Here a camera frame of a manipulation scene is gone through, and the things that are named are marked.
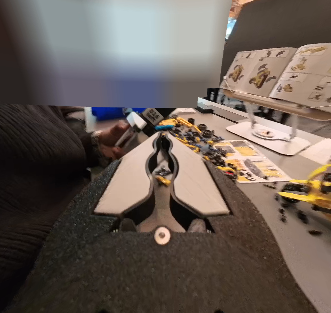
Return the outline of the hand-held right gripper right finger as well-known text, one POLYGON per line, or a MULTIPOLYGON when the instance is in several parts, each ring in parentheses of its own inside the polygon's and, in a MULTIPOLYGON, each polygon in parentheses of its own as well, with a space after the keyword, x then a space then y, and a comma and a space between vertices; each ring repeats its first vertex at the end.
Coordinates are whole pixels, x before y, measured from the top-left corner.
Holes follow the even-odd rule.
POLYGON ((169 208, 178 224, 188 231, 198 219, 214 231, 209 218, 230 214, 221 191, 205 161, 176 137, 166 135, 168 166, 172 171, 169 208))

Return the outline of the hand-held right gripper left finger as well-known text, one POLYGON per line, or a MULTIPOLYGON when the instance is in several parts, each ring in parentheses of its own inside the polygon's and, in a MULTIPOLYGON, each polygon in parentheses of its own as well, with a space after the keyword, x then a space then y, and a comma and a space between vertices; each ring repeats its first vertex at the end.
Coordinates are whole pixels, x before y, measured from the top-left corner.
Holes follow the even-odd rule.
POLYGON ((151 172, 156 168, 158 152, 159 134, 155 133, 121 158, 94 214, 129 218, 135 224, 151 216, 155 208, 151 172))

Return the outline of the person's left forearm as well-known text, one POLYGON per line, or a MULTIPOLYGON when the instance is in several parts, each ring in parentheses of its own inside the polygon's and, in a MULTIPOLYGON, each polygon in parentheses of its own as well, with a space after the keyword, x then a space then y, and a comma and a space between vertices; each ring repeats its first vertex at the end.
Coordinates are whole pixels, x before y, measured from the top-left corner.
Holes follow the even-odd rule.
POLYGON ((39 168, 98 165, 91 133, 79 120, 68 120, 56 106, 1 104, 1 165, 39 168))

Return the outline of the person's left hand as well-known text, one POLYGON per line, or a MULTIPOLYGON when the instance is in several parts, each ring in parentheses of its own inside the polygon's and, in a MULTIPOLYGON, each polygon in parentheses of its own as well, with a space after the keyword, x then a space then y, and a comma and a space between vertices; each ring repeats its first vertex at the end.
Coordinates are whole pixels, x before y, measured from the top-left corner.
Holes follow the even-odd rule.
POLYGON ((129 129, 129 124, 120 120, 115 125, 109 129, 103 130, 99 134, 99 145, 100 151, 104 157, 110 158, 112 160, 117 160, 125 155, 124 150, 115 146, 118 140, 124 135, 124 133, 129 129))

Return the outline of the pile of toy building pieces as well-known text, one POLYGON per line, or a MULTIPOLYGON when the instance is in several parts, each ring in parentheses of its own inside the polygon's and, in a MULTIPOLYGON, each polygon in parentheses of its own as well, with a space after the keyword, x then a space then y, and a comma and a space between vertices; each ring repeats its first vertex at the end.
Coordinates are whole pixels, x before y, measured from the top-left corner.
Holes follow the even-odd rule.
POLYGON ((227 162, 225 146, 216 146, 223 138, 215 135, 205 124, 196 124, 194 118, 186 120, 175 114, 159 122, 155 129, 171 134, 195 154, 214 164, 229 179, 238 179, 238 167, 227 162))

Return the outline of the blue fabric bag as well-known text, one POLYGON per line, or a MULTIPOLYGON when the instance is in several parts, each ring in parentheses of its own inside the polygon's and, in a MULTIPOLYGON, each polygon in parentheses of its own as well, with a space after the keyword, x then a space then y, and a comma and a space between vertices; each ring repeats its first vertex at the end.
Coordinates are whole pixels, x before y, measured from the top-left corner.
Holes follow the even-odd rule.
POLYGON ((141 113, 145 109, 146 108, 91 107, 91 112, 97 121, 106 121, 112 119, 126 118, 131 112, 141 113))

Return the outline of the silver wristwatch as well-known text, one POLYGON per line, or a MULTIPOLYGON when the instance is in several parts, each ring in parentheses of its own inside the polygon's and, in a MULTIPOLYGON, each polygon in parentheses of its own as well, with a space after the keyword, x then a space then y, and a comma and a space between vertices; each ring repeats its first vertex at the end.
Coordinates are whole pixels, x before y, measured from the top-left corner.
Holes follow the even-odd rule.
POLYGON ((91 133, 91 145, 92 145, 92 152, 93 155, 98 159, 101 160, 103 157, 103 154, 100 150, 100 142, 99 142, 99 136, 102 133, 102 130, 97 130, 91 133))

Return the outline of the printed leaflet in plastic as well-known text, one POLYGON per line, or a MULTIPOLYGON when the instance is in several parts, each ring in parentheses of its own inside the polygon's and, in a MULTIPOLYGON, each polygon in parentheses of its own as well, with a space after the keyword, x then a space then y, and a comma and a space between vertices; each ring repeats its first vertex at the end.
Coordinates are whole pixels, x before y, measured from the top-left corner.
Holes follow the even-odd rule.
POLYGON ((291 179, 248 141, 221 141, 213 147, 226 153, 225 161, 235 167, 238 183, 277 183, 291 179))

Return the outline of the white desk tray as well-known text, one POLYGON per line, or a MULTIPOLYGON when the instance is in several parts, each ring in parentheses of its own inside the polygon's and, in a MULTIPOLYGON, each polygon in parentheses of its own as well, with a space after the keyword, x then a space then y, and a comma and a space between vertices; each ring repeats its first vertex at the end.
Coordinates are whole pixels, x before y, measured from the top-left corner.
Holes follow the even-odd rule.
POLYGON ((212 101, 198 98, 198 104, 204 104, 208 108, 213 109, 213 114, 219 117, 222 117, 228 121, 233 123, 239 123, 243 121, 249 121, 248 115, 245 112, 238 111, 234 108, 227 107, 225 105, 221 105, 218 103, 214 103, 212 101))

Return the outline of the white book stand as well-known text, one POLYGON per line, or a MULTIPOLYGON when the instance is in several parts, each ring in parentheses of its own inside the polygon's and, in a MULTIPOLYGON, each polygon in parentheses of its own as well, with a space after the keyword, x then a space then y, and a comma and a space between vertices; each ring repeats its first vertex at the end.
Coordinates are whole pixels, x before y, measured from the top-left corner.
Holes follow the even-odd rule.
POLYGON ((222 83, 225 84, 223 90, 226 95, 239 97, 239 100, 244 102, 249 119, 249 121, 227 126, 226 130, 278 154, 293 156, 311 146, 309 141, 297 137, 299 116, 315 121, 330 120, 330 112, 320 110, 322 107, 310 108, 283 100, 238 92, 229 86, 226 76, 223 77, 222 83), (292 119, 291 132, 285 133, 259 124, 254 116, 253 104, 289 114, 292 119))

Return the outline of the yellow toy vehicle model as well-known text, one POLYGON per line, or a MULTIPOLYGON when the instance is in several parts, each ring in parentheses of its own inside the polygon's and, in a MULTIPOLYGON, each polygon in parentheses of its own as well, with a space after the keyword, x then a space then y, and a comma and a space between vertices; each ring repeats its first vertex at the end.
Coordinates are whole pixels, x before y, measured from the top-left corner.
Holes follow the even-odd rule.
POLYGON ((305 202, 313 211, 331 220, 331 163, 314 170, 306 180, 292 179, 285 184, 278 196, 285 205, 305 202))

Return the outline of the open instruction booklet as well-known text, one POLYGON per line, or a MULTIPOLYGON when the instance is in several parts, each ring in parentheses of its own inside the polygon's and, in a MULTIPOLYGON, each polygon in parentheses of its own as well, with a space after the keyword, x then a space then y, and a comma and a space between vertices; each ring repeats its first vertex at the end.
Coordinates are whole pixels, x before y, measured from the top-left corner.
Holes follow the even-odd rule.
POLYGON ((331 44, 238 52, 220 88, 330 112, 331 44))

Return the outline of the white paper sheet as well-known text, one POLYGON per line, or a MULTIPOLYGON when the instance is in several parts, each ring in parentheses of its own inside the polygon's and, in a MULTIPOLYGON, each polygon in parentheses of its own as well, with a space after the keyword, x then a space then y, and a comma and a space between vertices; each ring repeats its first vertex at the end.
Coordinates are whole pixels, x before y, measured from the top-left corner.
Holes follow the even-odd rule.
POLYGON ((299 155, 321 165, 329 164, 331 160, 331 139, 325 138, 303 150, 299 155))

